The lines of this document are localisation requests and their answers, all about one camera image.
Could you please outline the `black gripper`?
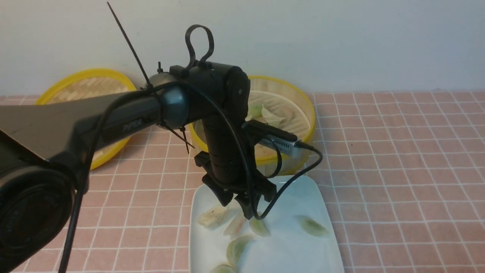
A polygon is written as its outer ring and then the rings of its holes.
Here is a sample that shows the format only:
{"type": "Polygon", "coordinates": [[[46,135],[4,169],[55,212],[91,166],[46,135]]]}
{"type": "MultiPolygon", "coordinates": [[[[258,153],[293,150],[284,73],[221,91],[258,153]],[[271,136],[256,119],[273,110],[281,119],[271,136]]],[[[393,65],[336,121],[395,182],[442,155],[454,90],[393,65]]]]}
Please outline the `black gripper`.
{"type": "Polygon", "coordinates": [[[261,197],[271,201],[277,187],[256,167],[255,144],[252,144],[242,129],[243,123],[230,127],[219,115],[201,120],[208,147],[195,157],[197,166],[205,169],[203,183],[214,193],[223,207],[235,199],[241,206],[244,217],[251,220],[261,197]]]}

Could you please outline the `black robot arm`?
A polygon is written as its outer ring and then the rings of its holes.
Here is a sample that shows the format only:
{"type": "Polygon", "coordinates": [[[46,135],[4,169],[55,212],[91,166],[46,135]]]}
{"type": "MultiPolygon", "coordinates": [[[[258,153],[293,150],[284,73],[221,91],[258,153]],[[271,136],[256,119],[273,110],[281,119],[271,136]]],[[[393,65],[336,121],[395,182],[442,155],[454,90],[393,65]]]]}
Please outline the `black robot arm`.
{"type": "Polygon", "coordinates": [[[277,187],[257,170],[249,131],[250,80],[239,67],[196,61],[173,66],[140,91],[49,105],[1,107],[1,272],[9,273],[51,242],[67,222],[66,271],[94,153],[149,126],[174,132],[201,121],[208,152],[195,157],[202,181],[245,216],[277,187]]]}

